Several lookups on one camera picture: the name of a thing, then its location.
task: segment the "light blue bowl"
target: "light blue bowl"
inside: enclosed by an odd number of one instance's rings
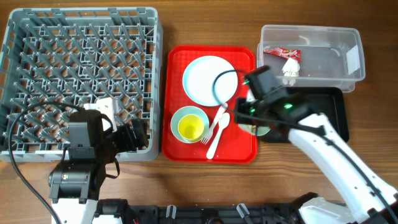
[[[190,142],[183,138],[179,131],[178,131],[178,122],[180,122],[181,118],[183,118],[185,115],[188,114],[194,114],[197,115],[202,121],[203,124],[205,125],[205,129],[203,130],[203,133],[199,137],[198,140]],[[172,133],[174,137],[176,137],[178,140],[184,143],[195,143],[203,139],[205,137],[207,131],[209,130],[209,118],[207,117],[207,114],[200,108],[197,108],[196,106],[184,106],[183,108],[180,108],[178,111],[176,111],[172,117],[172,121],[170,122],[170,126],[172,128]]]

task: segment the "white spoon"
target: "white spoon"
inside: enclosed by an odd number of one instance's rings
[[[220,140],[221,133],[223,132],[224,128],[226,128],[229,125],[229,120],[231,119],[229,113],[224,113],[220,120],[218,121],[218,131],[216,134],[216,137],[214,137],[213,142],[211,143],[211,146],[209,150],[207,151],[206,157],[207,159],[212,159],[214,157],[214,154],[216,154],[216,149],[218,145],[218,141]]]

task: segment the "gray bin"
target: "gray bin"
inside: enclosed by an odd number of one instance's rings
[[[141,118],[148,124],[149,147],[120,153],[118,160],[155,159],[162,44],[152,7],[13,10],[0,53],[0,160],[9,161],[11,123],[25,107],[41,101],[82,106],[109,96],[119,104],[117,123]],[[21,118],[13,130],[16,161],[59,160],[71,112],[46,106]]]

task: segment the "transparent container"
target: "transparent container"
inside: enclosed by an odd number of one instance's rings
[[[286,59],[263,53],[276,47],[301,50],[297,77],[284,76]],[[332,86],[351,92],[365,78],[361,38],[353,28],[265,25],[257,49],[257,67],[263,65],[269,65],[278,78],[294,79],[295,87]]]

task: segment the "yellow object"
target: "yellow object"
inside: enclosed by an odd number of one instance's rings
[[[197,141],[205,130],[205,124],[194,114],[185,115],[178,122],[178,132],[187,141]]]

